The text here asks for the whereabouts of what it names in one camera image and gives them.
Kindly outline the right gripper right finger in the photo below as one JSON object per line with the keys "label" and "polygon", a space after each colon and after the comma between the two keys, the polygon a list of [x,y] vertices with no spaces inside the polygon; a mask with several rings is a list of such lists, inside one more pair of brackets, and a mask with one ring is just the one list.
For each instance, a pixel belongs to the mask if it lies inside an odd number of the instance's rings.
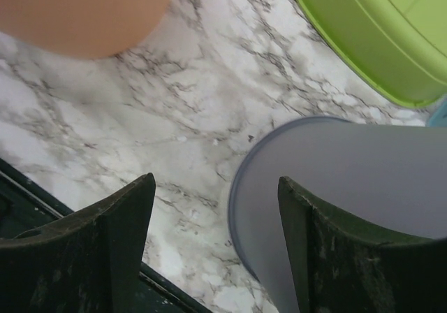
{"label": "right gripper right finger", "polygon": [[393,231],[278,184],[301,312],[445,312],[446,240]]}

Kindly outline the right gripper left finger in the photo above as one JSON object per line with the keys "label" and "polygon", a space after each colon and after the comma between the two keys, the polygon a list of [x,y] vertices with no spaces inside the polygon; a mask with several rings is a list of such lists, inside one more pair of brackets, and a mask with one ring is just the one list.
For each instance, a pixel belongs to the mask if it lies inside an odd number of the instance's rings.
{"label": "right gripper left finger", "polygon": [[138,283],[155,179],[1,239],[2,312],[127,312]]}

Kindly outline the grey round bucket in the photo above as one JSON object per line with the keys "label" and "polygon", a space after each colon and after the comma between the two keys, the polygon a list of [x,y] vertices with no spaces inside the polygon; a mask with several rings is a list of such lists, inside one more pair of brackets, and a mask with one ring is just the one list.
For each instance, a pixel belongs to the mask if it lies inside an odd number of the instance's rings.
{"label": "grey round bucket", "polygon": [[378,226],[446,240],[446,130],[305,117],[267,134],[233,180],[228,227],[244,267],[280,312],[301,312],[281,223],[288,177]]}

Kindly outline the small blue perforated basket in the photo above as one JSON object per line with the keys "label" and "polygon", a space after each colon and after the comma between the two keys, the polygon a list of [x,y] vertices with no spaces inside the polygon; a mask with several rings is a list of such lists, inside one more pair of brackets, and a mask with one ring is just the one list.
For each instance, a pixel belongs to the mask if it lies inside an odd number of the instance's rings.
{"label": "small blue perforated basket", "polygon": [[442,104],[432,113],[427,121],[428,127],[447,127],[447,100],[444,99]]}

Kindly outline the green plastic tray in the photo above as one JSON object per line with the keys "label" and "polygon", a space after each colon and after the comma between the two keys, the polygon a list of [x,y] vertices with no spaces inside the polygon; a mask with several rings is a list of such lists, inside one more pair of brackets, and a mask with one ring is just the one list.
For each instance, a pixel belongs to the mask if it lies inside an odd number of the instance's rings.
{"label": "green plastic tray", "polygon": [[297,0],[368,85],[407,108],[446,95],[446,0]]}

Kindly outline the orange capybara bucket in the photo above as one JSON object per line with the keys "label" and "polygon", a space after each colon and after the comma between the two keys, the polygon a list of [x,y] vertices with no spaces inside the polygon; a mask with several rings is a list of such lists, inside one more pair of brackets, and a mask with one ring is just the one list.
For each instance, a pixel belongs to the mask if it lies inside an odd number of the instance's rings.
{"label": "orange capybara bucket", "polygon": [[82,59],[108,57],[143,41],[170,0],[1,0],[1,32]]}

